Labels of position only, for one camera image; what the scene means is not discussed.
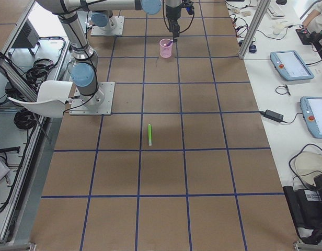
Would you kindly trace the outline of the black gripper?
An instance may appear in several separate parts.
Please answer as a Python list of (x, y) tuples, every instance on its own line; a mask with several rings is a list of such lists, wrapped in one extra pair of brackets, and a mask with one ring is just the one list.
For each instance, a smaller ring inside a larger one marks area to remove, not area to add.
[(173, 42), (177, 42), (180, 36), (180, 26), (178, 24), (178, 19), (168, 18), (169, 31), (172, 32)]

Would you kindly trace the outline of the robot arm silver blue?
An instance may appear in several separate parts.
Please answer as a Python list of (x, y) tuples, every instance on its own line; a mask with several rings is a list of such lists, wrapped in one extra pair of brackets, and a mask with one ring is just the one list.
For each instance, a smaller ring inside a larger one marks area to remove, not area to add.
[(104, 29), (114, 29), (117, 25), (117, 21), (113, 18), (112, 10), (92, 12), (91, 21), (95, 26)]
[(77, 65), (71, 71), (71, 78), (79, 90), (80, 98), (89, 106), (98, 105), (105, 99), (100, 89), (96, 67), (98, 55), (87, 40), (82, 25), (78, 20), (77, 11), (92, 12), (92, 22), (99, 27), (107, 26), (114, 10), (143, 10), (154, 15), (160, 10), (166, 15), (173, 42), (180, 35), (178, 19), (181, 10), (191, 6), (186, 1), (37, 1), (44, 9), (56, 15), (68, 36), (73, 58)]

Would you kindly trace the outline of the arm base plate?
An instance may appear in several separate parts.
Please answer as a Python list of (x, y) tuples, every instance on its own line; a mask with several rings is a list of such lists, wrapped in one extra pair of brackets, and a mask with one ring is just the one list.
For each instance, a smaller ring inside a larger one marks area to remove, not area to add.
[(91, 21), (93, 22), (91, 36), (121, 36), (123, 34), (124, 20), (124, 16), (112, 16), (108, 18), (106, 15), (96, 15), (94, 13), (91, 17)]
[(90, 97), (83, 96), (75, 88), (75, 96), (79, 96), (72, 101), (69, 114), (72, 116), (98, 116), (111, 115), (114, 97), (115, 82), (99, 82), (98, 91)]

